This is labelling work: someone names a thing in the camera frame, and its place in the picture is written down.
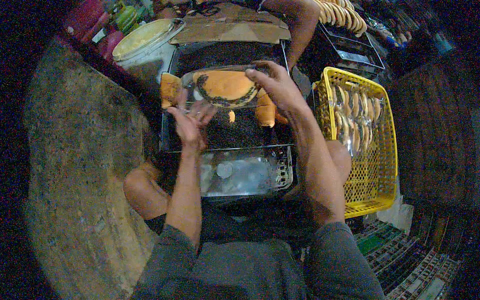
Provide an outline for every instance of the plastic lid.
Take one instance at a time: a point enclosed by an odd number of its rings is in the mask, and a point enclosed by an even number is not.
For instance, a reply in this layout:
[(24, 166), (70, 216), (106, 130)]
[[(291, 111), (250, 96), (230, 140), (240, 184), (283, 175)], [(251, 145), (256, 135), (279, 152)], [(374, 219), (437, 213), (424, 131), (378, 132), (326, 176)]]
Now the plastic lid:
[(113, 59), (116, 61), (123, 60), (138, 49), (158, 40), (158, 38), (168, 32), (172, 26), (171, 19), (159, 19), (138, 27), (123, 38), (115, 49), (113, 49)]

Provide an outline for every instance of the finger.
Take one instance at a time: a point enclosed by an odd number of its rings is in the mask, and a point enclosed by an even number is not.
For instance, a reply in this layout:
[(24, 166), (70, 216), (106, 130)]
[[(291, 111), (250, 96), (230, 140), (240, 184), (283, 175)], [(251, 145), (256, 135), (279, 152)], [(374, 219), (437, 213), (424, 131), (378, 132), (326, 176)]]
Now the finger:
[(205, 113), (204, 118), (202, 119), (201, 124), (205, 127), (208, 125), (208, 123), (212, 120), (213, 116), (216, 114), (218, 111), (218, 108), (214, 106), (210, 106), (208, 110)]
[(259, 84), (265, 90), (271, 90), (273, 86), (275, 86), (275, 79), (268, 77), (267, 74), (262, 73), (257, 70), (247, 69), (245, 71), (245, 75), (248, 79), (252, 80), (253, 82)]
[(270, 72), (270, 77), (277, 77), (282, 73), (287, 74), (287, 69), (280, 66), (279, 64), (274, 63), (271, 60), (256, 60), (253, 64), (257, 67), (268, 67)]
[(187, 114), (190, 118), (195, 118), (197, 113), (201, 110), (204, 101), (195, 101), (190, 108), (190, 112)]
[(169, 107), (167, 108), (167, 111), (173, 115), (177, 124), (183, 124), (185, 121), (188, 121), (187, 116), (185, 116), (178, 108)]
[(187, 103), (187, 96), (188, 96), (188, 91), (187, 89), (182, 88), (180, 90), (180, 93), (177, 94), (175, 97), (176, 103), (178, 103), (178, 107), (184, 111), (185, 110), (185, 105)]

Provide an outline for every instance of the yellow plastic crate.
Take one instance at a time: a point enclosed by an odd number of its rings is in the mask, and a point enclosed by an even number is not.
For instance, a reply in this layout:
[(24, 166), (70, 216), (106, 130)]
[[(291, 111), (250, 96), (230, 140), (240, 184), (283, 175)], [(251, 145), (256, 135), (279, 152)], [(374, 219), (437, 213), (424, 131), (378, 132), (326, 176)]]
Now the yellow plastic crate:
[(387, 209), (395, 200), (398, 174), (395, 126), (387, 92), (381, 85), (347, 71), (326, 67), (322, 80), (313, 84), (315, 115), (325, 139), (336, 140), (330, 88), (336, 81), (359, 84), (385, 99), (383, 119), (373, 131), (372, 144), (365, 153), (352, 159), (352, 172), (344, 185), (345, 218), (351, 218)]

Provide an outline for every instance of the white bucket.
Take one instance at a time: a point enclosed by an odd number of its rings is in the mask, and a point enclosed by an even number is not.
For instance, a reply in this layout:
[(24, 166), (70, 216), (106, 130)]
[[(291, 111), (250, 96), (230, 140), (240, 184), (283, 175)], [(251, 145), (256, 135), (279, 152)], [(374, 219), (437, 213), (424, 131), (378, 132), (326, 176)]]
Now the white bucket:
[(112, 53), (113, 59), (126, 70), (156, 60), (162, 60), (168, 67), (176, 48), (168, 41), (184, 26), (184, 20), (178, 18), (160, 19), (140, 26), (118, 43)]

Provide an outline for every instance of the dark background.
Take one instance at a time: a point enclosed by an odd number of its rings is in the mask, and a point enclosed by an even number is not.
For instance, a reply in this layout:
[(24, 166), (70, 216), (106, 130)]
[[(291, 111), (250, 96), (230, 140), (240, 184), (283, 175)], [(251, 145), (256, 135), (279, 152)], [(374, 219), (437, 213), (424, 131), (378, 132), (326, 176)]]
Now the dark background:
[[(41, 58), (45, 45), (51, 40), (60, 20), (71, 8), (70, 1), (8, 1), (3, 3), (0, 32), (1, 49), (1, 115), (4, 130), (2, 147), (2, 299), (59, 299), (49, 287), (37, 263), (26, 233), (22, 207), (28, 198), (29, 149), (27, 132), (22, 125), (25, 90)], [(447, 33), (455, 40), (465, 61), (473, 66), (472, 76), (480, 82), (478, 69), (478, 15), (475, 1), (432, 1)], [(469, 220), (472, 232), (478, 232), (478, 212), (459, 211)], [(471, 299), (477, 295), (479, 277), (476, 259), (478, 242), (467, 247), (465, 270), (454, 289), (454, 299)]]

